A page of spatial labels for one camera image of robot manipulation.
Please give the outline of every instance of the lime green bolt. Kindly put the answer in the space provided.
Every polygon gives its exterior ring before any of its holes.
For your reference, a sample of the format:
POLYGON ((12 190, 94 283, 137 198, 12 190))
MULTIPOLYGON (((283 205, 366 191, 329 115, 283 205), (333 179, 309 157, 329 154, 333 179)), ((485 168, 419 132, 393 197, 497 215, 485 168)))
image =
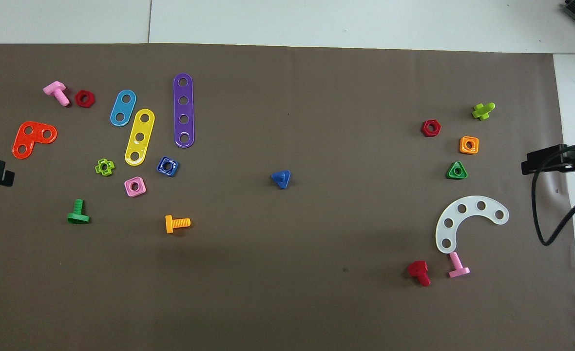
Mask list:
POLYGON ((474 116, 474 118, 480 118, 480 120, 486 120, 487 118, 489 118, 489 113, 493 111, 493 109, 495 109, 495 104, 492 102, 489 102, 486 106, 484 106, 483 104, 478 104, 474 106, 474 112, 472 112, 472 115, 474 116))
POLYGON ((81 198, 76 199, 76 203, 73 205, 73 213, 67 215, 67 221, 72 224, 85 224, 91 219, 87 215, 82 214, 82 207, 84 205, 84 200, 81 198))

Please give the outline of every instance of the green triangular nut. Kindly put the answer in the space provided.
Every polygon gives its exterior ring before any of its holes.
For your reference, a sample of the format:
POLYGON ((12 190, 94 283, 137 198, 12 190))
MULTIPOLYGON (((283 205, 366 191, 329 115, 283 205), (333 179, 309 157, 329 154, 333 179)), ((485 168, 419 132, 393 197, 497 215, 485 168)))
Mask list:
POLYGON ((448 179, 465 179, 467 178, 467 171, 465 167, 463 167, 463 164, 457 161, 450 165, 446 177, 448 177, 448 179))

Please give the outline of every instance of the orange bolt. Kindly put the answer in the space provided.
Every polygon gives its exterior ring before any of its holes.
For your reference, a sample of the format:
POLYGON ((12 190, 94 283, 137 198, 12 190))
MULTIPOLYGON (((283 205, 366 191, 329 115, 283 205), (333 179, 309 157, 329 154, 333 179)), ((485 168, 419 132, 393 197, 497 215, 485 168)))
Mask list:
POLYGON ((186 228, 192 224, 190 218, 173 219, 172 215, 166 215, 164 219, 167 222, 167 233, 169 234, 173 233, 173 228, 186 228))

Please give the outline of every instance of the red nut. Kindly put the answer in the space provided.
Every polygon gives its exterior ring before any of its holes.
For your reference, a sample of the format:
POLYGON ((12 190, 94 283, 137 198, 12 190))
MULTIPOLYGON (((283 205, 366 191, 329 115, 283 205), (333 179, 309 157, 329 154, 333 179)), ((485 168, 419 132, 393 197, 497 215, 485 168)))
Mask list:
POLYGON ((89 108, 95 102, 95 95, 87 90, 80 90, 76 94, 76 105, 89 108))
POLYGON ((436 119, 425 120, 422 124, 422 133, 426 137, 436 137, 441 131, 441 124, 436 119))

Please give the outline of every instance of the blue triangular bolt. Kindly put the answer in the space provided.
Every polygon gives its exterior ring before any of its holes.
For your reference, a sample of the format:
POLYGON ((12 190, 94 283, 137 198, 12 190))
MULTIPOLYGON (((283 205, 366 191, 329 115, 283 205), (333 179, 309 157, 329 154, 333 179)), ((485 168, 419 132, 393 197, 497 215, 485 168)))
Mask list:
POLYGON ((292 176, 292 172, 288 171, 287 169, 285 171, 280 171, 277 173, 272 173, 272 175, 270 176, 270 178, 272 178, 272 180, 274 180, 274 182, 281 188, 281 189, 285 189, 286 187, 288 187, 288 183, 289 183, 289 178, 290 176, 292 176))

